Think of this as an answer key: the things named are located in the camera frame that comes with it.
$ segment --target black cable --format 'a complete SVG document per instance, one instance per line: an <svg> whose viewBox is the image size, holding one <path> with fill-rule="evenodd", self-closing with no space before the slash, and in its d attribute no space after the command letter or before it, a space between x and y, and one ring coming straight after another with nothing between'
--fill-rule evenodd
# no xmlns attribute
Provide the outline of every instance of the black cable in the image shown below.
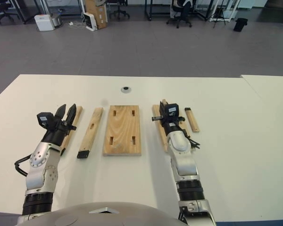
<svg viewBox="0 0 283 226"><path fill-rule="evenodd" d="M27 173L23 169L21 169L19 166L20 166L20 163L29 160L30 156L31 154L15 162L15 169L17 170L18 173L22 174L24 177L27 176Z"/></svg>
<svg viewBox="0 0 283 226"><path fill-rule="evenodd" d="M192 139L190 138L191 136L188 136L187 132L179 126L179 123L178 123L177 121L175 122L175 125L177 126L177 128L178 128L180 131L183 132L185 138L187 138L187 139L189 140L189 142L190 142L190 144L191 144L191 147L195 147L195 148L200 149L200 147L199 147L200 144L197 143L196 141L192 140Z"/></svg>

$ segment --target wooden stick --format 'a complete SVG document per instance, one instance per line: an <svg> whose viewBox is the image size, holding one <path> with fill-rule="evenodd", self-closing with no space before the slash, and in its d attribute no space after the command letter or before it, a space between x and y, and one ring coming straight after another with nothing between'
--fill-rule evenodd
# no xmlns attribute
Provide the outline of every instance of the wooden stick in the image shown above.
<svg viewBox="0 0 283 226"><path fill-rule="evenodd" d="M88 154L94 142L95 135L99 128L100 119L102 117L103 110L104 109L102 107L98 107L94 109L94 112L92 114L92 117L88 125L88 128L86 130L85 136L82 140L77 158L87 158L88 157Z"/></svg>
<svg viewBox="0 0 283 226"><path fill-rule="evenodd" d="M192 131L194 133L200 132L200 129L198 127L198 124L196 122L196 119L194 117L194 114L193 114L192 110L189 107L186 107L184 110L185 110L185 113L186 113L186 115L188 117L188 120L189 120L190 126L192 128Z"/></svg>
<svg viewBox="0 0 283 226"><path fill-rule="evenodd" d="M75 119L74 119L74 121L73 121L73 123L72 123L73 126L76 126L76 125L77 125L77 123L78 123L78 121L79 121L79 119L80 119L80 115L81 115L82 110L83 110L83 107L82 107L82 106L76 107ZM71 139L71 136L73 135L74 132L75 132L75 130L71 130L70 133L69 133L69 135L67 135L67 136L64 138L63 143L62 143L62 145L61 145L61 149L62 149L61 155L62 155L62 154L64 153L64 151L66 150L66 148L67 148L67 146L68 146L68 144L69 144L69 141L70 141L70 139Z"/></svg>
<svg viewBox="0 0 283 226"><path fill-rule="evenodd" d="M153 105L152 106L152 111L153 111L153 116L160 116L160 112L159 112L159 105ZM168 144L166 142L166 133L164 128L161 126L160 121L157 120L155 121L155 124L157 126L157 129L159 131L159 135L160 135L160 139L162 142L162 146L164 147L165 152L167 152L167 147Z"/></svg>

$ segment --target white device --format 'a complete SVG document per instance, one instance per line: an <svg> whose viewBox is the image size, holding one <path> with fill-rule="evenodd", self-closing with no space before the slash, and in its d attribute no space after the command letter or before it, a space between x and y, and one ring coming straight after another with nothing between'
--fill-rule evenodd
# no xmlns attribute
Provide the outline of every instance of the white device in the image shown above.
<svg viewBox="0 0 283 226"><path fill-rule="evenodd" d="M90 31L96 31L98 27L96 26L96 21L94 15L91 13L84 13L84 18L86 21L86 28Z"/></svg>
<svg viewBox="0 0 283 226"><path fill-rule="evenodd" d="M34 20L36 21L40 32L52 31L55 29L51 16L48 14L35 15Z"/></svg>

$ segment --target white box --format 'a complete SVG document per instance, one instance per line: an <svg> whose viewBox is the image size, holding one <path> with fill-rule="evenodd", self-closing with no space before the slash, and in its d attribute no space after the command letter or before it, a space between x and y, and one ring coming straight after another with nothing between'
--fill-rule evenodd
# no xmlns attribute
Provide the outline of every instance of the white box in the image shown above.
<svg viewBox="0 0 283 226"><path fill-rule="evenodd" d="M36 15L34 20L37 23L40 32L52 31L55 29L50 15Z"/></svg>

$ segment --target cardboard box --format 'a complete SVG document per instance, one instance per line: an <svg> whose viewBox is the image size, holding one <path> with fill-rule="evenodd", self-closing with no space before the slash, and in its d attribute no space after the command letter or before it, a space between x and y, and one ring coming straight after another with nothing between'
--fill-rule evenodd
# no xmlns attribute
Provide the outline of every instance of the cardboard box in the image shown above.
<svg viewBox="0 0 283 226"><path fill-rule="evenodd" d="M96 0L86 0L86 11L94 15L98 29L107 27L106 5L96 6Z"/></svg>

